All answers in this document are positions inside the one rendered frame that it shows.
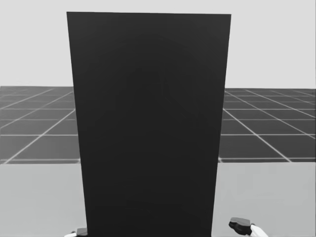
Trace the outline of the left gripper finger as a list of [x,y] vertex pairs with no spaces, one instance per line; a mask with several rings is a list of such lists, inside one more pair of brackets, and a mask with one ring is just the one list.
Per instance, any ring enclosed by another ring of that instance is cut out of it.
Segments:
[[87,237],[87,228],[79,228],[76,231],[72,231],[64,237]]

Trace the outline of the black screen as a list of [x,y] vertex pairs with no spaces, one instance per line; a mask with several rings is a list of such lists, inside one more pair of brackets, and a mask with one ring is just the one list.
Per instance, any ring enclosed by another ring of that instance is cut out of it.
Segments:
[[231,15],[67,23],[88,237],[211,237]]

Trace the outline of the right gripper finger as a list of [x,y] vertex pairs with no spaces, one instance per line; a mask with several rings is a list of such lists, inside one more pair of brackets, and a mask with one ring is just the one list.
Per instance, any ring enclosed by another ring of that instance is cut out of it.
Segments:
[[268,237],[260,227],[251,223],[248,219],[232,217],[229,221],[229,227],[242,236]]

